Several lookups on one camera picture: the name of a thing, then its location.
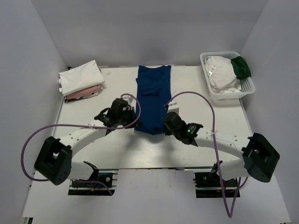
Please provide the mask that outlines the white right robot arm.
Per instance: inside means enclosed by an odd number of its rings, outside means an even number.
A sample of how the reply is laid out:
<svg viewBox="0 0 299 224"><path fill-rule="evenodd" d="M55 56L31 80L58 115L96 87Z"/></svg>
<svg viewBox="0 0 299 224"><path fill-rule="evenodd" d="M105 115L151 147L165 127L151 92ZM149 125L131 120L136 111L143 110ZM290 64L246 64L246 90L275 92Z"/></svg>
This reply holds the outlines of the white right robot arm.
<svg viewBox="0 0 299 224"><path fill-rule="evenodd" d="M251 137L212 133L201 124L185 123L175 112L167 113L163 123L165 134L174 136L185 145L217 149L237 157L236 160L220 161L214 165L211 181L216 186L238 177L270 182L280 159L278 151L260 133Z"/></svg>

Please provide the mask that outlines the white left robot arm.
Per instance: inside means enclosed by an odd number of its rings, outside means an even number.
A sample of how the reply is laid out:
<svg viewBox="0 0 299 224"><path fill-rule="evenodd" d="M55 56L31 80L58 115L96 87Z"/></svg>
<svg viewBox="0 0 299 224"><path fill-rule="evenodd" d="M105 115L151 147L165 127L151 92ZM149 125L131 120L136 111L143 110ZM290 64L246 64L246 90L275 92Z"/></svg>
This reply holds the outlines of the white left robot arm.
<svg viewBox="0 0 299 224"><path fill-rule="evenodd" d="M61 138L48 137L39 152L34 168L54 185L65 180L85 182L94 186L99 169L90 162L74 162L72 158L83 148L121 128L133 128L137 122L133 97L116 98L111 107L100 112L87 125Z"/></svg>

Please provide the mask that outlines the blue t shirt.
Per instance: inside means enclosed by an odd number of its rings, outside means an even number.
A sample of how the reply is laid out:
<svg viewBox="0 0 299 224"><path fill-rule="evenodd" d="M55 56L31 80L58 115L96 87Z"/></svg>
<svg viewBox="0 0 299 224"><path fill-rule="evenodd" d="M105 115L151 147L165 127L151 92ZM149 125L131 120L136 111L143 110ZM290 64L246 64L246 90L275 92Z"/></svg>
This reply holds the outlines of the blue t shirt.
<svg viewBox="0 0 299 224"><path fill-rule="evenodd" d="M141 125L135 130L151 135L163 134L165 104L171 99L171 66L148 68L140 65L136 83L137 100L141 106L136 113L141 114L138 119Z"/></svg>

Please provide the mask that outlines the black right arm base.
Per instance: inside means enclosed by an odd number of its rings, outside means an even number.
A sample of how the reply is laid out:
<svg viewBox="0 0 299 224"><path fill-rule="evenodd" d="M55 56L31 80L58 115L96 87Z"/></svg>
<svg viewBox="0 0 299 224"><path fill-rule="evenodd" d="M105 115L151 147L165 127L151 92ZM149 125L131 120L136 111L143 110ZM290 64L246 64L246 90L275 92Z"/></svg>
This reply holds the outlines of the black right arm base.
<svg viewBox="0 0 299 224"><path fill-rule="evenodd" d="M193 171L193 181L197 198L222 198L220 177L217 163L212 168L200 168ZM238 180L222 180L226 198L233 198L238 187Z"/></svg>

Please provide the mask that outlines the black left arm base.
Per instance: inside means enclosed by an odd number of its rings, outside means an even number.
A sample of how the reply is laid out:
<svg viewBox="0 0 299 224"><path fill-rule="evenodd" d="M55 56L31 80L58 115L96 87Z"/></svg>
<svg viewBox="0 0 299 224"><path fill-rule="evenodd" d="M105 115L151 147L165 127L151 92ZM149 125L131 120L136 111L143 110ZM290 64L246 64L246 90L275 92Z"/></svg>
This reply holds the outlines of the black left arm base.
<svg viewBox="0 0 299 224"><path fill-rule="evenodd" d="M118 170L102 170L87 161L73 162L69 179L70 196L112 196Z"/></svg>

